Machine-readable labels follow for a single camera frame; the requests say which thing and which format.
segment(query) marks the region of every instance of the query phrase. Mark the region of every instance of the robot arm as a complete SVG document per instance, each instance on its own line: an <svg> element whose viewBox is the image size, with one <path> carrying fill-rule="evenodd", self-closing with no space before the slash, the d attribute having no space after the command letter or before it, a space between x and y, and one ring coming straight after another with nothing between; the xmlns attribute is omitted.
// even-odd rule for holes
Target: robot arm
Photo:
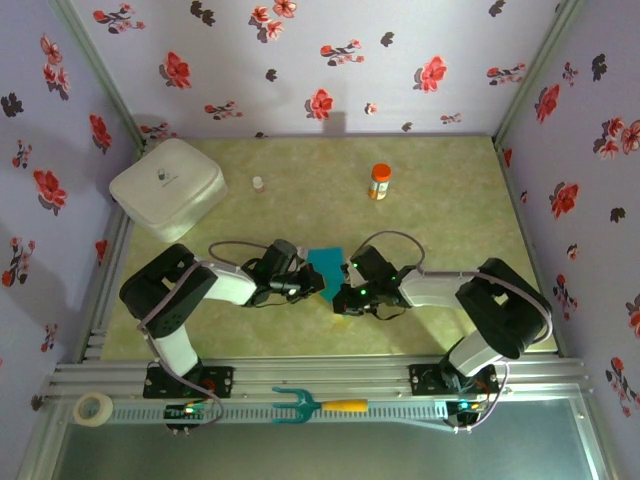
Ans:
<svg viewBox="0 0 640 480"><path fill-rule="evenodd" d="M175 244L128 279L120 299L141 321L140 329L156 356L179 377L197 383L201 362L184 322L200 301L258 307L276 293L295 303L325 286L311 264L300 263L296 247L285 240L276 240L262 258L242 267L201 262L184 245Z"/></svg>
<svg viewBox="0 0 640 480"><path fill-rule="evenodd" d="M441 380L452 391L462 391L488 365L503 357L517 359L551 335L548 302L499 259L487 260L477 271L424 272L417 266L398 271L366 245L342 268L349 283L333 299L336 313L380 318L380 305L437 305L467 312L477 330L454 345L439 365ZM536 338L545 324L546 333Z"/></svg>

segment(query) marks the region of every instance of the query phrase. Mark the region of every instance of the green tabletop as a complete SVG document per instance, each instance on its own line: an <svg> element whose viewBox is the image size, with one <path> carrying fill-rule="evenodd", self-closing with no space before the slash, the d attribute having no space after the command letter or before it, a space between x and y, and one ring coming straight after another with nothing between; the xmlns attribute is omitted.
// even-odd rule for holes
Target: green tabletop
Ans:
<svg viewBox="0 0 640 480"><path fill-rule="evenodd" d="M499 257L535 285L520 229L489 137L364 137L190 142L221 167L228 196L180 240L207 258L219 240L268 245L276 238L307 248L339 246L351 255L370 234L407 232L427 251L427 269L474 269ZM371 168L393 174L384 200L367 196ZM252 178L264 178L255 193ZM373 244L396 267L415 263L417 248L395 236ZM122 283L167 248L135 226ZM220 247L237 263L260 256L248 247ZM118 300L103 360L151 358L137 321ZM344 317L319 295L294 305L241 308L205 300L186 322L202 358L441 354L473 330L463 310L422 307L392 321ZM530 350L555 351L553 339Z"/></svg>

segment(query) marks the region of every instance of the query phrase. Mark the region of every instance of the blue sponge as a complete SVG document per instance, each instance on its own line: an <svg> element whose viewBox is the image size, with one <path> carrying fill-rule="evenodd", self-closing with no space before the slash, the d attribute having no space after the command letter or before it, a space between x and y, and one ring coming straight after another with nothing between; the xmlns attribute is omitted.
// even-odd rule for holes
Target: blue sponge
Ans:
<svg viewBox="0 0 640 480"><path fill-rule="evenodd" d="M313 264L313 269L324 277L326 288L320 292L320 296L331 304L333 297L340 291L340 285L344 283L344 274L340 270L340 266L344 263L342 248L314 248L309 250L307 263Z"/></svg>

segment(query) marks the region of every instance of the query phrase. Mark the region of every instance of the lavender wall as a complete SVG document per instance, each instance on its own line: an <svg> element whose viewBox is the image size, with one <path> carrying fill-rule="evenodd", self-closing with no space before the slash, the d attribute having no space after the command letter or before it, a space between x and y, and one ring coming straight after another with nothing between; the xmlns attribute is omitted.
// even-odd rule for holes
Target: lavender wall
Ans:
<svg viewBox="0 0 640 480"><path fill-rule="evenodd" d="M3 479L18 472L37 416L32 396L69 359L86 320L88 285L108 255L107 187L134 150L45 0L10 3L0 31Z"/></svg>
<svg viewBox="0 0 640 480"><path fill-rule="evenodd" d="M586 2L503 142L557 324L636 472L623 478L640 472L639 21L637 0Z"/></svg>
<svg viewBox="0 0 640 480"><path fill-rule="evenodd" d="M192 138L492 134L558 5L66 1L142 133Z"/></svg>

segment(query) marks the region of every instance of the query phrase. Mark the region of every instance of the masking tape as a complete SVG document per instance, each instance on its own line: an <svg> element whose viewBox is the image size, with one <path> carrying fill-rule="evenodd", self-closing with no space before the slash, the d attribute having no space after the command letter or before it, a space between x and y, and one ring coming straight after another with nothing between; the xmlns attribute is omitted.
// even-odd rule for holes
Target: masking tape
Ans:
<svg viewBox="0 0 640 480"><path fill-rule="evenodd" d="M83 395L73 407L73 419L83 427L99 427L113 414L113 400L102 393Z"/></svg>

